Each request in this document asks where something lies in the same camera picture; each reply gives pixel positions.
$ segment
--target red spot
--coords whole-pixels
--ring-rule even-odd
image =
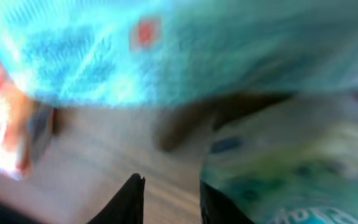
[[[160,23],[156,19],[140,21],[132,34],[134,47],[151,48],[159,38],[159,26]]]

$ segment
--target red package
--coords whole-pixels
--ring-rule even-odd
[[[0,64],[0,173],[27,177],[52,136],[53,108],[16,88]]]

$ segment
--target packaging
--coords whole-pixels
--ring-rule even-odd
[[[27,177],[47,148],[53,108],[21,92],[0,64],[0,173]]]
[[[0,0],[0,61],[58,106],[353,90],[358,1]]]
[[[358,99],[298,97],[228,124],[201,180],[254,223],[358,223]]]

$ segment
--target wooden floor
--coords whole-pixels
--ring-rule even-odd
[[[66,110],[62,118],[63,131],[29,180],[0,176],[0,202],[42,223],[86,223],[138,172],[146,178],[146,224],[200,223],[209,128],[166,154],[152,144],[152,110]]]

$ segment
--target plastic bag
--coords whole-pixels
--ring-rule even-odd
[[[201,180],[254,223],[358,223],[358,101],[297,98],[227,125]]]
[[[0,65],[0,173],[28,176],[52,134],[53,108],[31,100]]]
[[[358,1],[0,0],[0,61],[54,105],[358,88]]]

